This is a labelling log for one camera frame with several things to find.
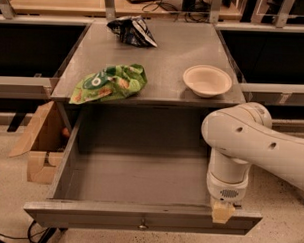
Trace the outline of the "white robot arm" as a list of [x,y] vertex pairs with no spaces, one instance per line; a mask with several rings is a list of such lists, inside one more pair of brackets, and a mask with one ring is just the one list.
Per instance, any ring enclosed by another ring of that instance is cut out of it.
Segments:
[[253,165],[304,192],[304,139],[274,131],[270,113],[260,103],[212,112],[201,132],[211,147],[207,187],[215,223],[225,224],[233,216]]

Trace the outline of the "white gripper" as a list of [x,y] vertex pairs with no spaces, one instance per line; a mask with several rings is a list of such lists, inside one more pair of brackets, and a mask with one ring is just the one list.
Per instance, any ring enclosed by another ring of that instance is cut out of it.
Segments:
[[207,187],[211,195],[212,219],[226,224],[247,192],[248,173],[252,164],[211,150],[207,170]]

